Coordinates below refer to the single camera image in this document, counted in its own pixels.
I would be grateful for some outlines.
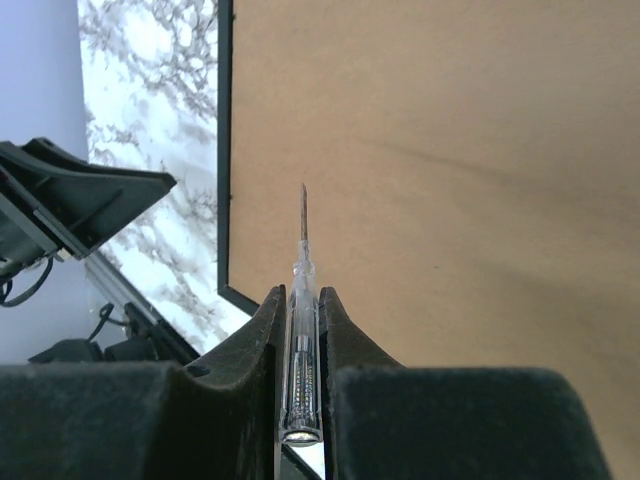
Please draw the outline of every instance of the clear plastic screwdriver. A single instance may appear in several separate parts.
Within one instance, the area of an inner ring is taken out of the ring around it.
[[[298,260],[285,322],[280,438],[291,446],[322,442],[318,294],[309,253],[307,188],[302,184]]]

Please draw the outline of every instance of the brown mat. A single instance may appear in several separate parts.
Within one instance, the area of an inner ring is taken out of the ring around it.
[[[636,478],[640,2],[235,9],[230,285],[290,282],[304,181],[319,282],[384,349],[559,370]]]

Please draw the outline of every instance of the black cable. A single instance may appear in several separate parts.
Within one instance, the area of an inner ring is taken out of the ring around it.
[[[102,327],[104,327],[105,324],[107,323],[111,323],[112,325],[118,325],[119,327],[129,326],[129,322],[122,322],[120,320],[114,320],[113,318],[111,318],[112,312],[113,312],[113,303],[107,303],[100,309],[100,312],[98,312],[98,315],[100,316],[100,321],[98,322],[98,325],[96,325],[96,328],[93,330],[91,335],[89,335],[89,338],[87,338],[88,341],[93,340],[96,337],[96,335],[100,333],[100,331],[102,330]]]
[[[0,283],[0,306],[6,307],[6,308],[17,307],[18,305],[29,300],[29,298],[31,298],[33,294],[40,289],[42,284],[45,282],[45,280],[51,273],[52,268],[53,268],[53,256],[50,256],[47,258],[46,268],[44,269],[44,271],[42,272],[42,275],[40,275],[40,278],[36,281],[36,283],[34,283],[31,287],[29,287],[27,290],[22,292],[20,295],[18,295],[15,298],[12,298],[9,301],[7,301],[7,297],[9,296],[9,294],[11,293],[11,290],[13,289],[13,278],[19,272],[16,272],[11,276],[0,279],[0,282],[1,282]]]

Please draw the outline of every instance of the white marble countertop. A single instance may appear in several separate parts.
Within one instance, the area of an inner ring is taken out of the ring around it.
[[[249,318],[216,294],[217,0],[79,0],[78,13],[89,161],[178,181],[101,251],[207,352]],[[295,450],[324,476],[322,445]]]

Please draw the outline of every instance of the black frame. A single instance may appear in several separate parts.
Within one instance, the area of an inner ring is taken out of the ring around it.
[[[229,285],[233,0],[218,2],[218,295],[248,315],[258,304]]]

